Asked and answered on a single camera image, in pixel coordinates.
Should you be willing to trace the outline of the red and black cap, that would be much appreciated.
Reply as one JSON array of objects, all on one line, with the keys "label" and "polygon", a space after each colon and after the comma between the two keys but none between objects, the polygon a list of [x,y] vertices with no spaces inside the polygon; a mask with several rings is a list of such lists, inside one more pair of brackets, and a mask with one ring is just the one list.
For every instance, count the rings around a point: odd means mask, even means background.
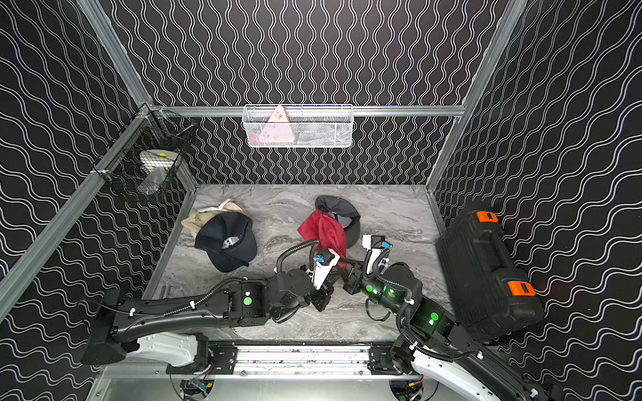
[{"label": "red and black cap", "polygon": [[344,227],[331,215],[315,211],[299,227],[299,235],[306,240],[319,240],[318,249],[331,249],[346,258],[347,238]]}]

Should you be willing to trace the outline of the navy blue baseball cap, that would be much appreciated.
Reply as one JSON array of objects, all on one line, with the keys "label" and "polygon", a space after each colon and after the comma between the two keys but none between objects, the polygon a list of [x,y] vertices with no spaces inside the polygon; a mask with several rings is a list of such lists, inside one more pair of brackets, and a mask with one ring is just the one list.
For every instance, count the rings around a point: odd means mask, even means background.
[{"label": "navy blue baseball cap", "polygon": [[220,272],[248,267],[257,256],[253,220],[241,212],[223,212],[198,232],[195,249],[205,252]]}]

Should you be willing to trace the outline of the dark grey cap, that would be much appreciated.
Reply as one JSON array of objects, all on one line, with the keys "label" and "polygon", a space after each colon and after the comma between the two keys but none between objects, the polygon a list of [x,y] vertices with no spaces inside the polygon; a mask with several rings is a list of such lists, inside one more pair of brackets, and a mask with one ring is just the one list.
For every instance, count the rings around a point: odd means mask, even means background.
[{"label": "dark grey cap", "polygon": [[320,195],[315,200],[315,207],[333,217],[343,227],[347,248],[357,244],[361,233],[361,216],[354,205],[337,196]]}]

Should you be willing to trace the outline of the beige cap with black lettering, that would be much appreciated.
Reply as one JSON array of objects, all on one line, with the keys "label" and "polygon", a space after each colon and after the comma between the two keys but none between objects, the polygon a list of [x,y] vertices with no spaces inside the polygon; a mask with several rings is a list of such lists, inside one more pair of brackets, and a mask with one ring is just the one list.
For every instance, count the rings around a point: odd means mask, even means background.
[{"label": "beige cap with black lettering", "polygon": [[227,199],[215,207],[193,208],[189,216],[182,220],[182,225],[196,236],[213,217],[226,212],[242,212],[242,207]]}]

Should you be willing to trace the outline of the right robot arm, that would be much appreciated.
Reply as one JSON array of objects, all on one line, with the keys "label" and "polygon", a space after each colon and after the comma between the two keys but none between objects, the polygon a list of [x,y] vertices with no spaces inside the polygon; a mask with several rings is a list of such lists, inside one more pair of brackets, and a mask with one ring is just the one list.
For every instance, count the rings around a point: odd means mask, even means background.
[{"label": "right robot arm", "polygon": [[397,262],[375,274],[361,262],[347,263],[344,290],[384,307],[399,332],[386,357],[390,365],[374,363],[373,371],[418,374],[469,400],[563,399],[558,385],[528,379],[473,339],[451,313],[423,295],[422,282],[408,265]]}]

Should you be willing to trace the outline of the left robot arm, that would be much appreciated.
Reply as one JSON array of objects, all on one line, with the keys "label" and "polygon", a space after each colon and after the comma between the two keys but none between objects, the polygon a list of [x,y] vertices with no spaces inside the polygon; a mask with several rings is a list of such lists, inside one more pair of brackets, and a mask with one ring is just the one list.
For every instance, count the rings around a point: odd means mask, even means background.
[{"label": "left robot arm", "polygon": [[230,277],[202,295],[179,298],[133,299],[113,289],[96,302],[81,362],[95,366],[118,363],[142,351],[144,340],[163,335],[197,347],[195,356],[175,362],[175,367],[202,365],[207,343],[202,329],[286,322],[308,306],[324,311],[333,293],[330,280],[315,287],[309,274],[300,269],[269,279]]}]

